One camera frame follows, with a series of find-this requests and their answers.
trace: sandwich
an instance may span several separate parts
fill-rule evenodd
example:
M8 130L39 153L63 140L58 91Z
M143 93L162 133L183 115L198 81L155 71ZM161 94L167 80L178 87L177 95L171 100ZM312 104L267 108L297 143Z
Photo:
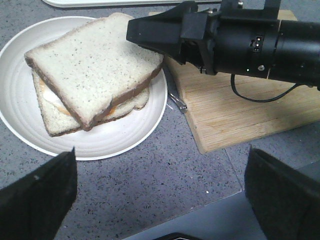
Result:
M130 19L113 13L25 53L50 136L89 131L147 103L163 56L126 40Z

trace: white tray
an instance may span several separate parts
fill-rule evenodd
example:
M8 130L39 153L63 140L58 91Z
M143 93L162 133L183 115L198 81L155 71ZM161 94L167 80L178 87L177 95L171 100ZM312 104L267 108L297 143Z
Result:
M45 3L58 8L149 5L149 4L176 4L182 0L43 0ZM196 0L197 3L212 3L212 0Z

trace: gray countertop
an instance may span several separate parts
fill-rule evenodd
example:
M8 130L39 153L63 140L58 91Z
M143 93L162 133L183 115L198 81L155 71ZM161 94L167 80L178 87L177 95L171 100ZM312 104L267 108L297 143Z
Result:
M264 1L245 3L247 8L262 8ZM41 0L2 0L0 49L24 28L54 17L104 17L114 12L143 17L170 8L60 9ZM283 0L281 9L292 10L301 21L320 21L317 0ZM169 71L164 70L168 87L176 91ZM123 239L186 214L242 191L250 145L300 168L318 160L319 134L316 122L202 155L185 116L168 99L158 127L137 147L108 159L77 163L78 195L55 239ZM23 143L0 121L0 188L51 158Z

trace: bamboo cutting board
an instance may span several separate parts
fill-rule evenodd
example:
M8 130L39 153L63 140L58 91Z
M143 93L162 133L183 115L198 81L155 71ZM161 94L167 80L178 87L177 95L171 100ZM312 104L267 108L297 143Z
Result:
M289 10L279 19L296 20ZM236 96L230 74L200 74L191 64L165 59L176 82L185 114L199 151L204 154L320 120L320 92L300 86L275 102L255 103ZM268 99L293 84L247 76L235 76L238 92L254 99Z

